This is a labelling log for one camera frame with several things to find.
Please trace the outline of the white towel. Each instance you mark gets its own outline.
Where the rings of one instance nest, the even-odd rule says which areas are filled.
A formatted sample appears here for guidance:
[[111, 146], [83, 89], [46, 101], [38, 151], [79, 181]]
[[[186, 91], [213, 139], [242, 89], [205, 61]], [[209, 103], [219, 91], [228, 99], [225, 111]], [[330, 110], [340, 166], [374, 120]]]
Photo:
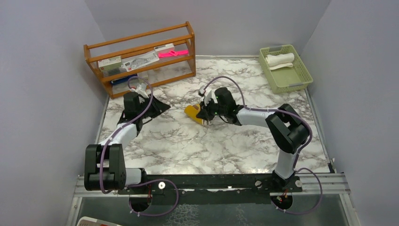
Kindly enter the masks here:
[[295, 55], [293, 53], [280, 54], [280, 55], [267, 55], [265, 57], [266, 63], [271, 71], [285, 67], [293, 67]]

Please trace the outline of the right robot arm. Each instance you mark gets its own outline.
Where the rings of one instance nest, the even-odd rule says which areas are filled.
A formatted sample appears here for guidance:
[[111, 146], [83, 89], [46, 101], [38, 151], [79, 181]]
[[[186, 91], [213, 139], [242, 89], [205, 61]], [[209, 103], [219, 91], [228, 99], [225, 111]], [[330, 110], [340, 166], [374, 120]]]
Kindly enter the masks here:
[[226, 87], [215, 91], [199, 90], [202, 101], [196, 118], [211, 122], [215, 117], [226, 123], [268, 128], [279, 148], [277, 165], [272, 172], [271, 185], [279, 192], [290, 186], [295, 175], [298, 154], [309, 143], [312, 130], [289, 104], [277, 109], [254, 109], [239, 105]]

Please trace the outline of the yellow towel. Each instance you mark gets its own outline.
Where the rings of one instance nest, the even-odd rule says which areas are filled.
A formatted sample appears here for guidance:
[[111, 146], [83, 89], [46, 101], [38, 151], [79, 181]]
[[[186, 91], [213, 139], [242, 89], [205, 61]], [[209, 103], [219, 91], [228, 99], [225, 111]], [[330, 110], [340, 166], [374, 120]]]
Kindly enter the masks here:
[[209, 126], [211, 125], [210, 121], [201, 119], [201, 118], [197, 118], [197, 114], [200, 112], [200, 105], [199, 104], [195, 104], [195, 105], [188, 105], [186, 106], [186, 108], [184, 109], [184, 113], [190, 117], [192, 120], [194, 120], [196, 123], [202, 125], [202, 126]]

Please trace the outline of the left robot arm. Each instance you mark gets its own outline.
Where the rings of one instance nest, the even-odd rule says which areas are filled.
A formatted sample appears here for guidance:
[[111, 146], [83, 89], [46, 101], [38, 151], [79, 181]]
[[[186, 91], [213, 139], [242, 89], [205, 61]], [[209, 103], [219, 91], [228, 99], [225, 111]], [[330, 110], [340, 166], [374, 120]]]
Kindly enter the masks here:
[[124, 149], [139, 135], [144, 119], [151, 121], [171, 107], [152, 94], [144, 97], [136, 92], [124, 94], [123, 104], [116, 130], [102, 142], [88, 145], [85, 150], [84, 187], [88, 191], [107, 194], [125, 188], [128, 174]]

